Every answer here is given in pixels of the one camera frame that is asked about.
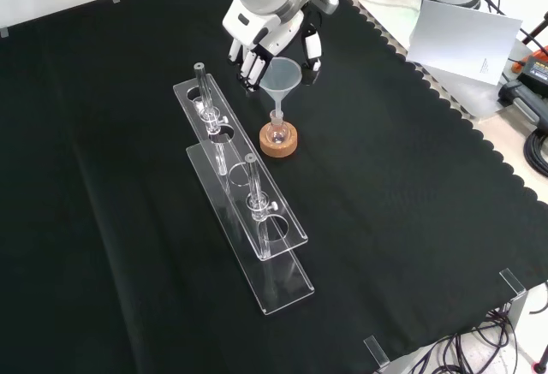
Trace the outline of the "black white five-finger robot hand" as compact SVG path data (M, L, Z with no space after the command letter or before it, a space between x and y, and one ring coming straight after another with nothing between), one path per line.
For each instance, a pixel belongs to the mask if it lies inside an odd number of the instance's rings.
M237 79L248 92L255 92L271 61L301 38L305 55L301 83L311 86L319 77L323 55L319 30L301 9L282 22L279 16L257 15L240 0L233 0L223 18L223 27L233 38L228 60L240 68Z

